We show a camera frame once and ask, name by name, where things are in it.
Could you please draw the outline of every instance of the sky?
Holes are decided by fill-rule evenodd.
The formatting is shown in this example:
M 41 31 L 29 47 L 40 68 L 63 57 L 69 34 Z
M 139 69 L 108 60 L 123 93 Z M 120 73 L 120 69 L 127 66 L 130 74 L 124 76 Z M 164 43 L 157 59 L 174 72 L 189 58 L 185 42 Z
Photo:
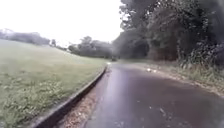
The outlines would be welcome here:
M 73 43 L 87 35 L 112 41 L 122 31 L 120 5 L 120 0 L 0 0 L 0 28 Z

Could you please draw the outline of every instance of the grassy slope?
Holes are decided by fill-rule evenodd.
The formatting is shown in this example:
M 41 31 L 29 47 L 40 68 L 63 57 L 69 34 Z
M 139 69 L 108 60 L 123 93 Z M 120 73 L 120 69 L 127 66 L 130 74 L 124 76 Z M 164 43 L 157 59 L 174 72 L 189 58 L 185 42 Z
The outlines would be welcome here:
M 0 127 L 19 127 L 78 90 L 104 66 L 44 46 L 0 40 Z

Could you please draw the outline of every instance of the road edge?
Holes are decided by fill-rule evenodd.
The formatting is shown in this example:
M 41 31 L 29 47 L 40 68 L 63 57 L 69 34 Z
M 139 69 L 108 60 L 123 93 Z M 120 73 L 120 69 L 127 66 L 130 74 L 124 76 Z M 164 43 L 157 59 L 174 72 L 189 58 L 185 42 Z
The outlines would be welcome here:
M 87 85 L 81 88 L 78 92 L 75 92 L 64 102 L 59 104 L 57 107 L 50 109 L 43 116 L 33 121 L 28 128 L 51 128 L 54 127 L 63 117 L 75 107 L 79 101 L 88 94 L 103 77 L 107 70 L 107 66 Z

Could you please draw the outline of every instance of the path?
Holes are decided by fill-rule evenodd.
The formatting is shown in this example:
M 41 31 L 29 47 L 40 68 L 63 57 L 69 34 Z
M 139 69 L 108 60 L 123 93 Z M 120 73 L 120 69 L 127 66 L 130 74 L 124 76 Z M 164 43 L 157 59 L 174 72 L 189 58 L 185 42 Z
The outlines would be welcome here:
M 85 128 L 224 128 L 224 100 L 128 65 L 111 66 Z

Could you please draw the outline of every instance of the grass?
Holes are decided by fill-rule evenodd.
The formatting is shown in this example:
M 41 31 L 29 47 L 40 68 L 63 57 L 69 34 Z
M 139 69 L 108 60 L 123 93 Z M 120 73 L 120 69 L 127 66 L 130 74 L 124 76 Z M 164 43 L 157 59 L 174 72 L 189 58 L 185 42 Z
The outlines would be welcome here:
M 0 127 L 24 127 L 92 80 L 105 61 L 0 40 Z
M 140 67 L 150 67 L 166 72 L 181 79 L 197 82 L 202 88 L 219 95 L 224 95 L 224 75 L 215 68 L 205 68 L 199 65 L 191 65 L 190 68 L 181 68 L 178 62 L 152 61 L 152 60 L 128 60 Z

